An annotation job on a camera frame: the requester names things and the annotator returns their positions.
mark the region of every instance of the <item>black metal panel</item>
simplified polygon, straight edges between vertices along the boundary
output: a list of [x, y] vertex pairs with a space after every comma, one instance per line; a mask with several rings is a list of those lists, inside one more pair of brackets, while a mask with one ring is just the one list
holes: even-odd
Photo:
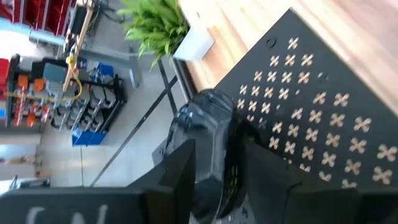
[[173, 59], [173, 63], [175, 66], [175, 71], [178, 76], [178, 80], [180, 81], [183, 91], [188, 98], [188, 101], [192, 100], [193, 96], [195, 96], [198, 91], [193, 84], [193, 80], [187, 64], [184, 61]]
[[398, 186], [396, 116], [294, 11], [216, 89], [293, 165], [342, 187]]

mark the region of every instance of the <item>metal rack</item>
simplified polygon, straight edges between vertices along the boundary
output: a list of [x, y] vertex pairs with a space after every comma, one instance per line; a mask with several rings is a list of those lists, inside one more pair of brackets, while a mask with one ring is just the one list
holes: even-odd
[[87, 124], [87, 126], [90, 126], [89, 124], [92, 124], [94, 121], [94, 118], [97, 117], [100, 113], [102, 114], [103, 117], [103, 122], [101, 125], [98, 125], [95, 128], [96, 133], [107, 133], [109, 131], [109, 128], [112, 124], [112, 122], [116, 119], [116, 116], [120, 112], [120, 109], [123, 107], [123, 105], [127, 102], [126, 100], [126, 95], [124, 93], [124, 88], [123, 88], [123, 80], [119, 78], [118, 75], [115, 75], [113, 84], [104, 84], [104, 83], [96, 83], [93, 81], [88, 81], [88, 80], [81, 80], [81, 83], [84, 86], [95, 86], [95, 87], [100, 87], [107, 89], [108, 91], [112, 91], [113, 94], [115, 95], [114, 103], [110, 106], [102, 106], [104, 103], [103, 101], [98, 102], [98, 104], [94, 108], [85, 108], [85, 111], [82, 114], [82, 117], [79, 120], [79, 123], [81, 123], [84, 119], [85, 116], [89, 116], [90, 122]]

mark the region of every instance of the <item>blue bin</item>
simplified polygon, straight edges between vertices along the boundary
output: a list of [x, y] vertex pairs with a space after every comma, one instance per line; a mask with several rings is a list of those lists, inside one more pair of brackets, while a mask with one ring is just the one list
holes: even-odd
[[83, 131], [79, 135], [72, 134], [72, 146], [98, 146], [105, 138], [105, 134]]

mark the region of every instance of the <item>orange container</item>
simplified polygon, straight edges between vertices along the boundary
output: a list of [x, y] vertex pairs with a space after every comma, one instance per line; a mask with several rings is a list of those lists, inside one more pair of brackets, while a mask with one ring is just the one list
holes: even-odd
[[27, 75], [18, 76], [18, 87], [21, 89], [28, 89], [29, 87], [29, 77]]
[[45, 79], [44, 78], [38, 78], [35, 80], [34, 87], [33, 87], [33, 90], [35, 92], [43, 91], [44, 87], [45, 87]]
[[36, 115], [35, 115], [34, 113], [29, 113], [29, 114], [27, 115], [27, 125], [28, 125], [29, 127], [33, 127], [33, 125], [35, 124], [35, 122], [36, 122]]

